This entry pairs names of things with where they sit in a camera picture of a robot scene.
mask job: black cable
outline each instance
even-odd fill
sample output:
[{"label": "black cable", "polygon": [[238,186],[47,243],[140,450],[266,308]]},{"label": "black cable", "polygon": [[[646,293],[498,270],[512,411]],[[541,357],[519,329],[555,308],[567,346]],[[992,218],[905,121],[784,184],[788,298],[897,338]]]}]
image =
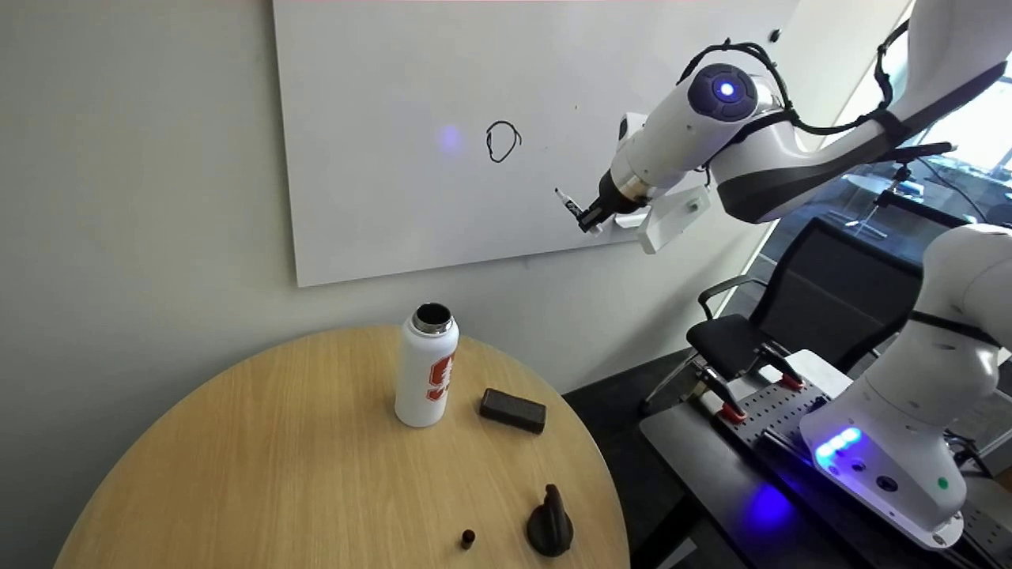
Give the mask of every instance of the black cable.
[{"label": "black cable", "polygon": [[700,50],[700,53],[685,64],[685,68],[683,68],[683,76],[681,76],[678,83],[683,83],[685,76],[692,76],[692,68],[694,68],[694,65],[701,64],[701,56],[711,53],[711,50],[744,50],[744,53],[749,53],[751,61],[758,61],[758,64],[767,68],[767,76],[775,78],[775,85],[779,85],[779,93],[780,93],[784,112],[780,112],[780,115],[766,115],[766,118],[747,122],[744,128],[737,128],[737,136],[732,136],[726,146],[737,146],[737,142],[749,140],[756,128],[766,128],[766,127],[780,122],[780,121],[788,121],[791,127],[797,127],[797,128],[802,128],[802,133],[813,133],[813,136],[834,136],[834,133],[853,128],[853,127],[861,127],[861,122],[867,122],[867,121],[879,121],[884,133],[895,133],[895,140],[907,140],[907,133],[902,128],[902,122],[888,115],[888,105],[892,105],[892,78],[888,78],[888,73],[884,73],[884,65],[882,65],[884,50],[888,50],[892,41],[897,41],[907,28],[912,28],[912,22],[895,26],[895,28],[888,32],[888,38],[876,46],[876,73],[872,73],[872,76],[876,76],[876,83],[879,83],[882,102],[879,102],[872,112],[853,118],[852,122],[834,122],[834,127],[813,127],[813,122],[806,122],[806,121],[795,112],[795,102],[791,102],[791,95],[788,95],[784,76],[779,73],[779,65],[772,64],[772,56],[766,53],[766,46],[756,44],[756,41],[741,41],[741,44],[732,44],[732,41],[726,38],[725,44],[711,44],[711,46]]},{"label": "black cable", "polygon": [[988,216],[981,213],[981,205],[965,192],[958,191],[949,177],[941,177],[927,159],[916,159],[932,177],[938,177],[955,196],[961,196],[973,213],[977,218],[983,220]]}]

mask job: black plastic object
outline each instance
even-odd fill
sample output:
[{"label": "black plastic object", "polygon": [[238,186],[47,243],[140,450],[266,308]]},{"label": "black plastic object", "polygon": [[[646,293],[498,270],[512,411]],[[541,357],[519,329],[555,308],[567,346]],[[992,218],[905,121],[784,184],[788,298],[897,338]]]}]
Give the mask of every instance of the black plastic object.
[{"label": "black plastic object", "polygon": [[572,544],[572,523],[562,508],[555,484],[548,484],[545,501],[529,518],[529,544],[541,555],[562,555]]},{"label": "black plastic object", "polygon": [[519,429],[531,429],[531,433],[545,433],[545,403],[531,401],[531,399],[519,399],[498,390],[483,390],[479,394],[479,417],[519,427]]}]

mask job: black eraser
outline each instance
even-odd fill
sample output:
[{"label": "black eraser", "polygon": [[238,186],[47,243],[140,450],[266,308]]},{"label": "black eraser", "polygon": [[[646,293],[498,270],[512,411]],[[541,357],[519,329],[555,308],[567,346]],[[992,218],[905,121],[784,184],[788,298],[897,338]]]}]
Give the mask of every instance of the black eraser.
[{"label": "black eraser", "polygon": [[483,390],[479,403],[476,403],[479,417],[486,419],[498,419],[519,429],[531,429],[531,433],[545,433],[545,403],[531,401],[531,399],[519,399],[498,390]]}]

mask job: bottle label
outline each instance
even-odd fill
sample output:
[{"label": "bottle label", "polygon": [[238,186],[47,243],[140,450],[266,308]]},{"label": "bottle label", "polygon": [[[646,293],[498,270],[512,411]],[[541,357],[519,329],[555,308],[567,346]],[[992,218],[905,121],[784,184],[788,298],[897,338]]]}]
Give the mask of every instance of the bottle label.
[{"label": "bottle label", "polygon": [[447,394],[451,357],[456,357],[456,354],[448,354],[448,357],[443,357],[443,359],[436,359],[436,363],[429,367],[429,392],[428,392],[429,401],[440,401],[440,399]]}]

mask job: white wall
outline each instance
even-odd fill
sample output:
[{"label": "white wall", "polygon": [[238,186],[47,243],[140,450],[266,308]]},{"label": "white wall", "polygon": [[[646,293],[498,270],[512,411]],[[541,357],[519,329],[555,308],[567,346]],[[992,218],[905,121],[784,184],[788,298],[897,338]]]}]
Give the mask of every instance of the white wall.
[{"label": "white wall", "polygon": [[0,2],[0,566],[47,566],[130,438],[271,341],[432,298],[574,390],[681,348],[690,298],[762,237],[711,213],[664,257],[295,292],[268,22],[268,0]]}]

